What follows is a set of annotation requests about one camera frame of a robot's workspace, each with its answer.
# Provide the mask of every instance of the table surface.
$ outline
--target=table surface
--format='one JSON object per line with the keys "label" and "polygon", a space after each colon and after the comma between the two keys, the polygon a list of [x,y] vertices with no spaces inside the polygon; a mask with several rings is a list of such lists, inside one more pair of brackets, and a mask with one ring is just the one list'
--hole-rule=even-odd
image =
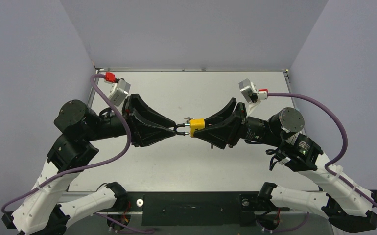
{"label": "table surface", "polygon": [[[264,72],[121,72],[131,84],[130,94],[139,93],[155,111],[176,123],[186,117],[207,118],[222,109],[235,97],[245,102],[238,83],[245,78],[258,89],[287,93],[282,73]],[[100,80],[99,87],[107,94],[110,85]],[[107,105],[96,94],[92,109],[97,113]],[[269,119],[284,107],[293,107],[290,98],[271,97],[251,114]],[[126,137],[94,141],[100,152],[91,164],[115,156]],[[234,148],[214,148],[200,139],[175,136],[149,147],[130,147],[119,160],[85,170],[70,185],[70,192],[95,191],[102,183],[117,181],[127,191],[257,191],[264,182],[287,188],[318,190],[309,179],[281,165],[269,171],[267,145],[245,144]]]}

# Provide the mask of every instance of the yellow object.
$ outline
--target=yellow object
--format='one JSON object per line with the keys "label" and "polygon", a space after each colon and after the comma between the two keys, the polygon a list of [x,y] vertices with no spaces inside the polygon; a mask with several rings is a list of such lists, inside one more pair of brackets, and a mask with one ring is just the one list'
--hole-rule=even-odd
{"label": "yellow object", "polygon": [[194,137],[194,132],[204,129],[204,127],[205,127],[204,118],[190,120],[190,136]]}

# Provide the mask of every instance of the gray wall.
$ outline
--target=gray wall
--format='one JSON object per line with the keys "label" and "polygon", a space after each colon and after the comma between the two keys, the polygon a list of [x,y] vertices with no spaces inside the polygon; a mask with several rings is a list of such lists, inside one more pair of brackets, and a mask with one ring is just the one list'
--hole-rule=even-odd
{"label": "gray wall", "polygon": [[[93,73],[59,0],[0,0],[0,207],[31,189],[59,136],[59,108],[86,100]],[[0,212],[6,234],[15,231]]]}
{"label": "gray wall", "polygon": [[[294,92],[323,102],[343,122],[349,149],[339,163],[346,174],[377,189],[377,1],[329,0],[290,77]],[[298,107],[307,134],[334,157],[341,147],[334,123],[311,104]]]}
{"label": "gray wall", "polygon": [[61,0],[98,67],[286,69],[327,0]]}

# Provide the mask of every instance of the red connector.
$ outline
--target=red connector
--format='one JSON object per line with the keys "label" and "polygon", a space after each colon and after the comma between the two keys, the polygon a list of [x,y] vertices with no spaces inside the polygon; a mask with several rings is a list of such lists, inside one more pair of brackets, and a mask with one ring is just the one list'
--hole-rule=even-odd
{"label": "red connector", "polygon": [[116,82],[115,74],[107,72],[105,74],[105,80],[112,83]]}

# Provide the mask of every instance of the robotic arm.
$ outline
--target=robotic arm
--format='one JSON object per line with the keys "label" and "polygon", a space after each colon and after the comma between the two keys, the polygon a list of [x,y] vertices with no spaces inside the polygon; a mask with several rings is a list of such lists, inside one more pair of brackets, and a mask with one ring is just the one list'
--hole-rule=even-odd
{"label": "robotic arm", "polygon": [[[106,80],[114,83],[110,100],[119,105],[123,101],[122,116],[131,130],[131,143],[146,147],[175,135],[190,134],[213,146],[232,148],[240,139],[250,144],[266,144],[276,147],[267,150],[273,155],[272,169],[276,163],[306,176],[323,191],[304,192],[264,183],[257,201],[271,208],[288,207],[320,215],[347,232],[373,230],[377,227],[377,215],[373,204],[357,191],[368,195],[377,204],[377,190],[367,190],[342,173],[342,167],[330,165],[330,173],[324,165],[330,160],[321,147],[300,133],[304,127],[303,116],[293,108],[284,108],[269,120],[250,117],[259,103],[268,98],[267,90],[257,90],[248,79],[239,84],[247,101],[236,103],[232,98],[221,111],[206,119],[191,119],[178,124],[149,108],[138,94],[126,98],[129,84],[123,79]],[[17,229],[20,235],[63,234],[74,222],[107,208],[124,209],[126,190],[117,182],[107,184],[97,192],[81,199],[58,204],[60,196],[80,172],[65,174],[40,188],[54,175],[88,165],[98,153],[90,141],[125,135],[125,129],[111,109],[99,115],[79,100],[71,100],[61,108],[54,124],[62,135],[47,155],[43,171],[33,187],[35,193],[28,196],[15,211],[6,211],[2,218],[9,229]],[[180,132],[180,127],[190,127],[190,132]],[[347,185],[342,179],[353,183]]]}

